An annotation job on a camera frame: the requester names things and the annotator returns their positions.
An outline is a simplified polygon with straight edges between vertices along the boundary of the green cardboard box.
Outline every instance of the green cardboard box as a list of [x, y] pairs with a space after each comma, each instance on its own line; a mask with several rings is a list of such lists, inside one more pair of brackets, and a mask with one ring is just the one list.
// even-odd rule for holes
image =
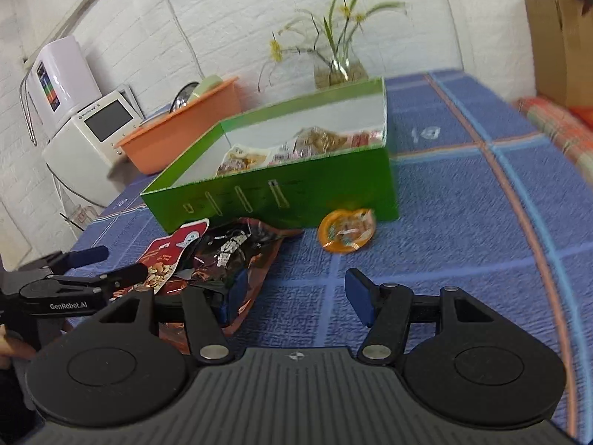
[[[232, 145], [268, 148], [313, 126], [338, 133], [383, 130], [383, 140], [215, 176]], [[383, 79], [351, 83], [219, 122], [167, 167], [142, 198], [168, 233], [201, 218], [213, 225], [254, 217], [278, 228], [316, 227], [335, 209], [371, 208], [379, 221], [394, 220], [397, 202], [386, 142]]]

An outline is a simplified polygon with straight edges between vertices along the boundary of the brown paper bag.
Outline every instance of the brown paper bag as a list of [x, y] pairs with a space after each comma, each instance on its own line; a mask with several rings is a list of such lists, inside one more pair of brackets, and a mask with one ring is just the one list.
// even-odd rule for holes
[[565, 107], [593, 106], [593, 11], [579, 0], [525, 0], [538, 93]]

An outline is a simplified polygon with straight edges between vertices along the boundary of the orange container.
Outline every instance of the orange container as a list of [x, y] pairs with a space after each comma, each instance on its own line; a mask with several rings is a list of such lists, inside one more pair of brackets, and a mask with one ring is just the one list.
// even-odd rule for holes
[[143, 174], [162, 171], [218, 121], [241, 113], [238, 77], [225, 80], [188, 105], [121, 139], [121, 147]]

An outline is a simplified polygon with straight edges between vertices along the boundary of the orange wrapped snack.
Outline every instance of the orange wrapped snack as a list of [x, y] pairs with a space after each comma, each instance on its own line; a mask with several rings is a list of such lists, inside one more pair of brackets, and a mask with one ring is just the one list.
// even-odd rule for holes
[[317, 238], [326, 251], [351, 253], [364, 246], [375, 234], [376, 228], [372, 209], [337, 209], [321, 221]]

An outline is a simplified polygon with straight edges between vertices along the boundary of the white machine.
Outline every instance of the white machine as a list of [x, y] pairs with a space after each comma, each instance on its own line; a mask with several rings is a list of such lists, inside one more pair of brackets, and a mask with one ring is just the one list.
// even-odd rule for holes
[[42, 154], [51, 172], [77, 196], [109, 205], [138, 175], [116, 147], [143, 120], [129, 87], [102, 97], [72, 36], [43, 47], [26, 86], [50, 138]]

